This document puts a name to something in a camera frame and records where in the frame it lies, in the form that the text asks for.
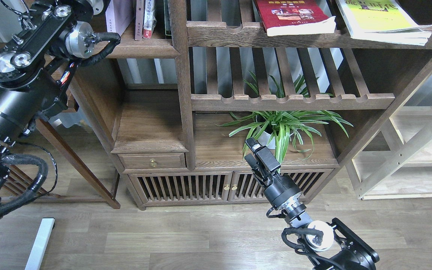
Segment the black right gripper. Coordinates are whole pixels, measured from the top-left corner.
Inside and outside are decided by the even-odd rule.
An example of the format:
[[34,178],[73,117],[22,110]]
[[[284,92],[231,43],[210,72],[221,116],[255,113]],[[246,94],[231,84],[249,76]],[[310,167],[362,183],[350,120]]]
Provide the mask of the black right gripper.
[[261,147],[253,137],[245,140],[245,144],[252,154],[246,155],[244,159],[262,186],[265,197],[275,209],[280,210],[293,196],[300,196],[301,190],[295,181],[289,176],[279,174],[281,164],[267,147]]

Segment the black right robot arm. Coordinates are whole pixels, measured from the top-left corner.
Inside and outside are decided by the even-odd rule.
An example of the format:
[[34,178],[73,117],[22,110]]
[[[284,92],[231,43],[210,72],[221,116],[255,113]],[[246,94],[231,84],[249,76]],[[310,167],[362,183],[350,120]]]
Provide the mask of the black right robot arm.
[[249,138],[251,154],[245,160],[252,168],[271,208],[268,218],[283,218],[283,242],[295,253],[307,256],[315,270],[374,270],[379,255],[338,218],[331,223],[313,220],[300,202],[302,190],[289,176],[280,175],[281,164],[271,151]]

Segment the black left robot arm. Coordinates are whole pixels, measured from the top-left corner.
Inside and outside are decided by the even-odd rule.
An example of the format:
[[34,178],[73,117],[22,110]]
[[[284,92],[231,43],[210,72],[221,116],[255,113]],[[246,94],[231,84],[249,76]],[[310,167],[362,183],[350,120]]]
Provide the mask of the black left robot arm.
[[67,88],[79,67],[99,63],[120,44],[120,35],[94,32],[90,22],[109,0],[36,0],[18,16],[22,31],[0,48],[0,189],[11,165],[35,165],[38,172],[22,195],[3,204],[0,219],[39,198],[48,165],[27,154],[12,154],[19,137],[31,134],[37,119],[67,109]]

